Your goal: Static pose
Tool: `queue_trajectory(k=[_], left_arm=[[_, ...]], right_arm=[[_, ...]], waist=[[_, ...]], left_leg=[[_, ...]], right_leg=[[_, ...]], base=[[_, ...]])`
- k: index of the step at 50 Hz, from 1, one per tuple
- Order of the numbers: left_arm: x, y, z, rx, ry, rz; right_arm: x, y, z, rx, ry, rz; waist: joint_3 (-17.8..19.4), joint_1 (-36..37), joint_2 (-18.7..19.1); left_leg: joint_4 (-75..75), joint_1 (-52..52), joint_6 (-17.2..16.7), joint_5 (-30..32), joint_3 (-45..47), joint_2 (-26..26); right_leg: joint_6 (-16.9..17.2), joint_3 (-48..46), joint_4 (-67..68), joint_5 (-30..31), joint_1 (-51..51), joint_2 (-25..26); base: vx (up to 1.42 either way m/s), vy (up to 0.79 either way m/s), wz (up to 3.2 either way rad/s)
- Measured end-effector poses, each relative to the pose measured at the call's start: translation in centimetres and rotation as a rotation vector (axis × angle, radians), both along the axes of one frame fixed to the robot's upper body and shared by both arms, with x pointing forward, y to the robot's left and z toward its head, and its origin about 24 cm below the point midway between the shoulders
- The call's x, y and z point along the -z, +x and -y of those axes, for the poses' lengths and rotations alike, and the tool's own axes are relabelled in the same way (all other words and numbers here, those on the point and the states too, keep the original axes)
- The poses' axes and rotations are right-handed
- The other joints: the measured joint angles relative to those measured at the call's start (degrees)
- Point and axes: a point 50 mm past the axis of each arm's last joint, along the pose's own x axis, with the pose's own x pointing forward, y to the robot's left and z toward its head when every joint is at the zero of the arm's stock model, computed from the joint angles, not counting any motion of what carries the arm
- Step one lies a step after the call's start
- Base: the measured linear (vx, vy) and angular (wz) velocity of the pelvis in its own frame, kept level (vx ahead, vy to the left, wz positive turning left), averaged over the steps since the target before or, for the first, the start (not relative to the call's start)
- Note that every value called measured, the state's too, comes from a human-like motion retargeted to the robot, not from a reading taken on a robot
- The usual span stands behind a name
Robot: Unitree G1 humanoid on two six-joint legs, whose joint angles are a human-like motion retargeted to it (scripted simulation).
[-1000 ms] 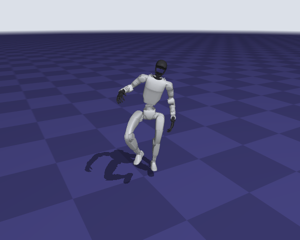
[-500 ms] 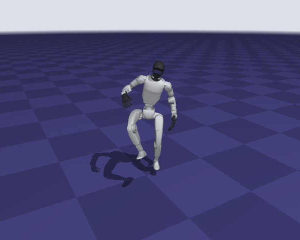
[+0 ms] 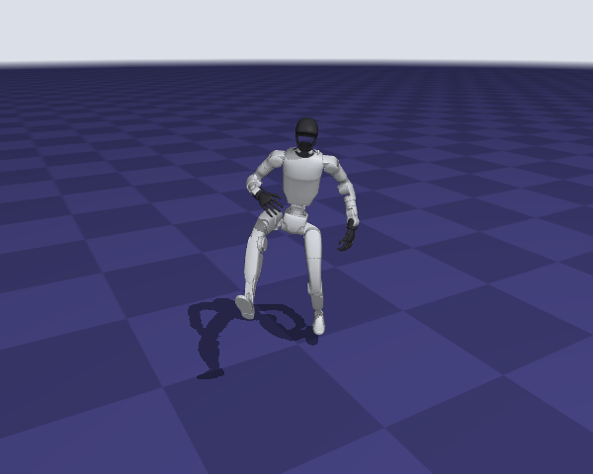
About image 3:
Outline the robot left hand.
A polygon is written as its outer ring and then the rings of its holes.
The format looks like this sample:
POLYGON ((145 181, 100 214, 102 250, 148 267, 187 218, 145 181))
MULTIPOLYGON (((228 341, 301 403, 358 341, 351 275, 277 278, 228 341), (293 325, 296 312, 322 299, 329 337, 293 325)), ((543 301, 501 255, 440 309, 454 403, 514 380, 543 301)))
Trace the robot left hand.
POLYGON ((344 244, 341 248, 337 248, 337 250, 339 251, 345 251, 349 248, 351 248, 352 244, 353 244, 353 240, 355 238, 355 230, 357 230, 357 226, 353 227, 354 225, 354 219, 353 218, 349 218, 348 219, 348 223, 347 223, 347 228, 348 231, 346 233, 346 236, 338 243, 339 245, 342 244, 344 241, 344 244))

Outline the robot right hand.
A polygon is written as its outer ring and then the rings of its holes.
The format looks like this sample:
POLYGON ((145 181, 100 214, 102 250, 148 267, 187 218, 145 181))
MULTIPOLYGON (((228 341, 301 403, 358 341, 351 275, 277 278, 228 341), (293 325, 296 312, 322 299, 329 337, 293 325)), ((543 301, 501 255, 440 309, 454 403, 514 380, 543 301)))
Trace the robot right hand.
POLYGON ((259 200, 259 203, 260 203, 260 205, 261 205, 261 206, 262 206, 262 207, 265 209, 265 211, 266 211, 266 212, 267 212, 267 213, 268 213, 268 214, 269 214, 271 217, 273 217, 273 215, 272 215, 272 214, 269 212, 269 210, 266 208, 266 206, 268 206, 268 208, 269 208, 269 209, 270 209, 270 210, 271 210, 271 211, 272 211, 272 212, 273 212, 275 215, 277 215, 277 213, 275 212, 275 210, 273 210, 273 209, 272 209, 272 208, 269 206, 269 204, 271 204, 271 205, 272 205, 272 206, 273 206, 273 207, 274 207, 274 208, 275 208, 275 209, 276 209, 278 212, 281 212, 281 211, 280 211, 280 210, 279 210, 279 209, 278 209, 278 208, 277 208, 277 207, 276 207, 276 206, 275 206, 275 205, 272 203, 272 201, 273 201, 273 202, 275 202, 277 205, 279 205, 281 208, 284 208, 284 207, 283 207, 283 206, 282 206, 282 205, 281 205, 281 204, 280 204, 280 203, 279 203, 277 200, 275 200, 275 199, 273 198, 273 197, 275 197, 275 198, 282 199, 282 197, 281 197, 281 196, 279 196, 279 195, 277 195, 277 194, 273 194, 273 193, 270 193, 270 194, 269 194, 269 193, 266 193, 266 192, 265 192, 265 191, 264 191, 264 190, 263 190, 261 187, 258 187, 258 188, 260 188, 261 190, 260 190, 260 191, 258 191, 258 192, 256 193, 256 195, 255 195, 255 196, 254 196, 253 194, 252 194, 252 196, 253 196, 254 198, 256 198, 257 200, 259 200))

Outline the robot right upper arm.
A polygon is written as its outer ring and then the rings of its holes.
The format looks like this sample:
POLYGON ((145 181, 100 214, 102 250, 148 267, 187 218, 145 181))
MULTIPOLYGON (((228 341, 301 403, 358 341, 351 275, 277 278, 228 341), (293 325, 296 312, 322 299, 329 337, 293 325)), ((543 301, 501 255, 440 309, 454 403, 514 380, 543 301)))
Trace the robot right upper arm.
POLYGON ((263 184, 261 180, 264 177, 272 172, 274 168, 279 168, 283 165, 286 153, 287 151, 283 150, 272 151, 269 156, 259 165, 255 173, 252 174, 253 179, 257 180, 261 186, 263 184))

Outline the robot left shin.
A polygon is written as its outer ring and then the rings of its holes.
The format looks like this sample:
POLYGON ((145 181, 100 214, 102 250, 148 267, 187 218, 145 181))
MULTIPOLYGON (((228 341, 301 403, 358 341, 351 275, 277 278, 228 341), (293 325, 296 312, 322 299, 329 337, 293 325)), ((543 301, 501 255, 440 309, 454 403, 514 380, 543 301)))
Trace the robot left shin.
POLYGON ((315 315, 317 316, 317 314, 320 314, 320 316, 322 317, 322 311, 321 309, 323 308, 323 289, 321 287, 321 290, 319 291, 319 295, 311 295, 311 304, 312 304, 312 308, 315 310, 315 315))

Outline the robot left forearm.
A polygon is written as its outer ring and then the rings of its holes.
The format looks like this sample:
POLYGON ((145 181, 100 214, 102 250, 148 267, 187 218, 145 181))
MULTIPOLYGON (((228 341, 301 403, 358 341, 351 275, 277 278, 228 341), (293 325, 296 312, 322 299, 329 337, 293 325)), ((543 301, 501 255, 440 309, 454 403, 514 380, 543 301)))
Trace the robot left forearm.
POLYGON ((359 225, 359 218, 358 218, 358 211, 357 211, 357 206, 356 206, 356 194, 353 188, 353 185, 351 182, 348 183, 348 190, 350 195, 349 196, 345 196, 343 197, 343 200, 345 202, 345 208, 346 208, 346 215, 347 215, 347 223, 348 223, 348 219, 349 218, 353 218, 354 219, 354 225, 353 227, 356 227, 359 225))

